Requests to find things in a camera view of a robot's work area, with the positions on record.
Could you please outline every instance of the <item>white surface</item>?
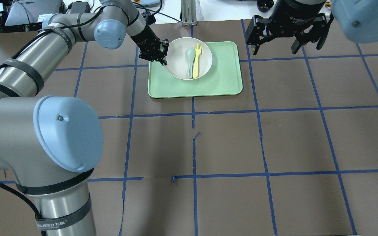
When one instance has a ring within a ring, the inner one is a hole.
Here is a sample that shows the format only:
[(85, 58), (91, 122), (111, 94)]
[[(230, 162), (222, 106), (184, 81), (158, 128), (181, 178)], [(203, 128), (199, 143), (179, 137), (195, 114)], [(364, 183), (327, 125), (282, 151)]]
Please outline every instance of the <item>white surface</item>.
[(189, 48), (195, 48), (197, 43), (201, 44), (202, 53), (199, 56), (199, 76), (194, 79), (199, 79), (204, 76), (213, 64), (213, 54), (210, 48), (199, 39), (184, 37), (175, 39), (168, 45), (167, 65), (164, 68), (170, 72), (174, 77), (184, 80), (193, 80), (188, 78), (188, 60), (186, 52)]
[[(76, 0), (64, 0), (65, 5), (68, 5)], [(161, 13), (169, 15), (173, 18), (180, 19), (180, 0), (162, 0), (163, 7)], [(240, 20), (250, 19), (253, 15), (261, 15), (263, 18), (269, 18), (273, 12), (273, 7), (267, 13), (262, 13), (256, 6), (256, 0), (198, 0), (201, 4), (201, 13), (204, 21), (225, 21), (225, 20)], [(90, 6), (93, 4), (93, 0), (87, 0)], [(99, 0), (95, 0), (93, 9), (100, 6)], [(330, 14), (330, 9), (323, 7), (322, 11), (326, 15)], [(176, 21), (166, 16), (156, 14), (156, 24), (162, 23), (175, 23)]]

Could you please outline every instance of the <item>black round object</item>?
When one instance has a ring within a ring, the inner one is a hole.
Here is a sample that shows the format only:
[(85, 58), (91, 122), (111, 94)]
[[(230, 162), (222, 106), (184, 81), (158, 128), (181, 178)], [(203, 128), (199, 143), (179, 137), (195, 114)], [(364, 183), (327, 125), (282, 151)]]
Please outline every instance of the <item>black round object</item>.
[(308, 5), (296, 0), (279, 0), (267, 28), (277, 37), (291, 37), (295, 32), (309, 28), (324, 4), (325, 1)]
[(256, 0), (256, 4), (258, 5), (259, 11), (268, 12), (269, 9), (272, 8), (274, 2), (273, 0)]

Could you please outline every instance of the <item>fork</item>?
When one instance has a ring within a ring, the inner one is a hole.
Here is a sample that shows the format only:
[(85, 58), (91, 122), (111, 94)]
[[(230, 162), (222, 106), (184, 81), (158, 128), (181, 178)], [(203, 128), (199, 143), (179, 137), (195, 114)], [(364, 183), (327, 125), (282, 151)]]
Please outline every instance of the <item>fork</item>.
[(193, 74), (192, 78), (198, 78), (199, 76), (199, 55), (202, 53), (202, 47), (200, 43), (197, 43), (195, 46), (195, 62), (193, 65)]

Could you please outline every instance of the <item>metal post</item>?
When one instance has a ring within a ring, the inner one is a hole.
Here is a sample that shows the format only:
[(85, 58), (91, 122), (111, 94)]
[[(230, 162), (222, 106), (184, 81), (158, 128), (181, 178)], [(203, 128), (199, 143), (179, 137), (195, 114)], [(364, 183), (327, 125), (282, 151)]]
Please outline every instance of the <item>metal post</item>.
[(182, 25), (197, 25), (195, 0), (181, 0), (182, 6)]

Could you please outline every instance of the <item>green cutting board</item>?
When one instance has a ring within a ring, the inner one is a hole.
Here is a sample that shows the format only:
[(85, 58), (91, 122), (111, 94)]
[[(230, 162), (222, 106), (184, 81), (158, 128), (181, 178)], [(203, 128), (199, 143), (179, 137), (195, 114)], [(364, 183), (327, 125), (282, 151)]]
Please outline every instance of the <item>green cutting board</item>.
[(159, 62), (150, 62), (148, 94), (153, 98), (239, 94), (243, 83), (237, 45), (233, 42), (205, 44), (212, 52), (213, 64), (204, 76), (194, 80), (178, 79)]

